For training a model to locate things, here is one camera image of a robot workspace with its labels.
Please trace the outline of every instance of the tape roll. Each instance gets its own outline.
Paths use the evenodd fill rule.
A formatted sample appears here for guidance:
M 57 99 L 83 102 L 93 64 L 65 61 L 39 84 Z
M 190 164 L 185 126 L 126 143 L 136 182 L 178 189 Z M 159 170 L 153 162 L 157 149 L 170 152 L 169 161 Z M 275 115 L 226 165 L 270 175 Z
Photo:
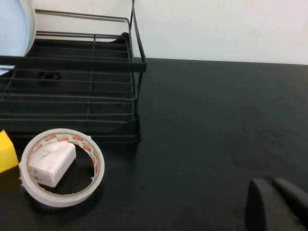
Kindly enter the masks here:
M 40 187 L 29 173 L 28 163 L 31 156 L 44 145 L 61 141 L 79 145 L 88 153 L 93 162 L 94 176 L 92 183 L 80 192 L 65 195 L 49 192 Z M 47 130 L 34 137 L 26 146 L 19 167 L 22 184 L 27 192 L 37 201 L 52 207 L 69 207 L 86 200 L 101 183 L 105 171 L 103 154 L 98 145 L 89 136 L 75 130 L 64 128 Z

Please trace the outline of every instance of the sponge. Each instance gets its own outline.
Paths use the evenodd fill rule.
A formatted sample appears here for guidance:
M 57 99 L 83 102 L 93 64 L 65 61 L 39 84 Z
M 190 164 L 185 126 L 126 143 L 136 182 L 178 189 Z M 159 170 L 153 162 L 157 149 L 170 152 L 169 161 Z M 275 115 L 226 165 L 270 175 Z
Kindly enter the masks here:
M 14 145 L 6 132 L 0 132 L 0 173 L 18 165 Z

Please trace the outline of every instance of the white plate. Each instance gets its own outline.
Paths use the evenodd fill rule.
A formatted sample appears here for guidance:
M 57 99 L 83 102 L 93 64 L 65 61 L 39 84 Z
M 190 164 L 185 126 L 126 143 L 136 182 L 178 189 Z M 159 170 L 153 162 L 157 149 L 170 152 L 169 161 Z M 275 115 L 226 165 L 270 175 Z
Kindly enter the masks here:
M 35 11 L 31 0 L 0 0 L 0 55 L 24 56 L 36 34 Z M 0 75 L 8 70 L 0 70 Z

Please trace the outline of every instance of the dish rack wire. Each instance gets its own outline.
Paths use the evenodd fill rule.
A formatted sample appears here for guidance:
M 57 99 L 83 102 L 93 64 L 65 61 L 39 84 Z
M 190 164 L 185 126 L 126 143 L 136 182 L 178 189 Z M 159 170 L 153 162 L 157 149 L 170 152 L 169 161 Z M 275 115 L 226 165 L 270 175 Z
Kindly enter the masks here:
M 36 10 L 36 14 L 124 22 L 128 33 L 37 31 L 27 56 L 0 56 L 0 65 L 15 66 L 13 70 L 0 68 L 9 70 L 0 77 L 0 129 L 13 139 L 29 140 L 51 128 L 70 128 L 99 141 L 138 142 L 138 99 L 147 63 L 134 0 L 130 20 L 46 10 Z M 133 54 L 133 23 L 140 62 Z M 102 38 L 113 41 L 98 41 Z

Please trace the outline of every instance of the black dish rack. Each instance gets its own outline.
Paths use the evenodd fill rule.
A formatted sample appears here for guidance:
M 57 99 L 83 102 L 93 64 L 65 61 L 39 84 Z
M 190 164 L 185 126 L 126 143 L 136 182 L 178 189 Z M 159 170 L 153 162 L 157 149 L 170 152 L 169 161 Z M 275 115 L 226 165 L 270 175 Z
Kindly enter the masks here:
M 130 20 L 45 10 L 36 13 L 124 22 L 128 24 L 128 33 L 38 31 L 37 37 L 49 39 L 36 38 L 26 57 L 0 56 L 0 65 L 15 66 L 0 76 L 0 129 L 18 140 L 29 140 L 52 128 L 70 128 L 97 141 L 138 142 L 138 98 L 147 64 L 134 0 Z M 141 62 L 134 60 L 132 23 Z M 113 41 L 98 41 L 102 38 Z

